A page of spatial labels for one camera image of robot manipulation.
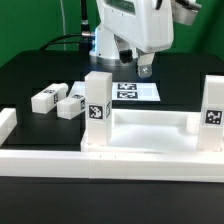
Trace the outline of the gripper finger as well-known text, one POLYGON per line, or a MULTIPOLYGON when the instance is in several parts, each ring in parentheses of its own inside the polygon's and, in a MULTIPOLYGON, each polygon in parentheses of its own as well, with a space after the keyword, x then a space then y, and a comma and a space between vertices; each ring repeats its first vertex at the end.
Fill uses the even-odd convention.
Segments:
POLYGON ((118 49, 119 58, 123 64, 130 63, 133 61, 132 50, 130 44, 120 38, 119 36, 114 36, 115 44, 118 49))
POLYGON ((137 72, 141 78, 147 78, 152 75, 152 63, 154 53, 138 53, 137 72))

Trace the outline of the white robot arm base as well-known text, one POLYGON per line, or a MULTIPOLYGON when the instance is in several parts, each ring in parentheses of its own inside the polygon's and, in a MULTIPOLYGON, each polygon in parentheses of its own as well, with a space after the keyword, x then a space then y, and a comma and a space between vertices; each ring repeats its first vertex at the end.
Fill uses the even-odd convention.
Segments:
POLYGON ((115 34, 108 31, 102 24, 95 29, 95 44, 89 52, 90 60, 98 64, 108 66, 132 66, 137 63, 138 53, 142 52, 131 43, 133 61, 123 64, 119 58, 119 53, 114 40, 115 34))

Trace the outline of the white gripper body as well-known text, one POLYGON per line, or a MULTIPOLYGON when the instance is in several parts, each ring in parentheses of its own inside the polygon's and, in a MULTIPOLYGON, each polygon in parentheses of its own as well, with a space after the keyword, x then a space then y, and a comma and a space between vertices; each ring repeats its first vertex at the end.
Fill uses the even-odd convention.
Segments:
POLYGON ((96 0, 102 25, 145 53, 169 49, 173 20, 170 0, 96 0))

